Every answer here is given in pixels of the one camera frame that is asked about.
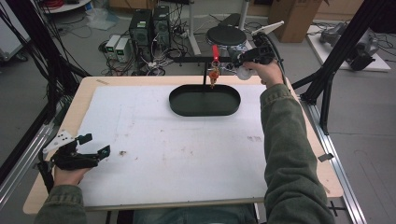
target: human hand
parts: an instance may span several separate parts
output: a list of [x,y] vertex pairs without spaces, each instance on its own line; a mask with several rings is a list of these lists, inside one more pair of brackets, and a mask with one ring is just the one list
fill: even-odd
[[77,186],[79,181],[82,180],[85,173],[90,171],[91,168],[78,169],[73,171],[61,170],[55,166],[54,187],[60,185],[74,185]]
[[276,84],[283,84],[282,72],[276,60],[272,60],[269,64],[246,62],[244,67],[256,70],[267,89]]

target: black oval dish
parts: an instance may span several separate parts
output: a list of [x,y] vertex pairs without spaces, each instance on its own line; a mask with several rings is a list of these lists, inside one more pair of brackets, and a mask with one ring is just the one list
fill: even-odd
[[172,110],[185,117],[227,116],[241,103],[239,92],[226,85],[183,85],[169,94]]

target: red clamp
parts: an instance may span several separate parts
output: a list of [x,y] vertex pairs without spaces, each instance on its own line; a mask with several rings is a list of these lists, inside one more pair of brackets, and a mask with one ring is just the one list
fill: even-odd
[[213,50],[213,62],[218,63],[219,62],[219,48],[217,45],[212,45],[212,50]]

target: concrete floor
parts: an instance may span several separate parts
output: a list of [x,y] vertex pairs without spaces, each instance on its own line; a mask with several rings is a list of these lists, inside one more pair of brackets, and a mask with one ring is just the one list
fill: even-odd
[[[77,21],[83,12],[75,10],[60,16],[59,20]],[[210,20],[197,19],[197,24]],[[266,23],[264,18],[248,21]],[[62,37],[64,45],[76,60],[94,76],[101,76],[106,61],[98,46],[111,34],[122,34],[129,26],[128,20],[119,20],[108,31],[91,31],[84,26],[86,20],[73,24],[74,34]],[[213,26],[209,22],[205,27]],[[209,48],[203,36],[197,36],[202,51]],[[274,42],[284,58],[286,75],[290,82],[306,77],[320,68],[319,60],[308,42],[299,44]],[[396,44],[396,38],[389,36]],[[380,50],[382,59],[396,60],[395,56]],[[329,115],[329,132],[346,175],[356,194],[367,223],[396,223],[396,63],[389,62],[390,72],[352,72],[339,70],[332,87]],[[201,75],[203,65],[196,63],[171,64],[165,68],[167,76]],[[46,103],[46,81],[32,60],[21,63],[12,60],[0,67],[0,163],[18,144],[35,117]],[[303,93],[306,87],[296,90]],[[18,185],[6,206],[0,211],[0,223],[33,223],[34,217],[22,212],[23,203],[37,176],[30,170]],[[345,207],[341,200],[335,206]],[[89,223],[105,223],[106,212],[88,214]],[[338,211],[336,223],[351,223],[346,211]]]

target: green jacket sleeve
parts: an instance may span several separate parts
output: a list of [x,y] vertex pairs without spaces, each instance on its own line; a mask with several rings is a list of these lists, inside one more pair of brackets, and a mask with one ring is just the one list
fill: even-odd
[[81,189],[62,185],[52,189],[35,217],[35,224],[86,224]]
[[261,105],[268,223],[334,223],[300,104],[285,85],[275,85],[262,94]]

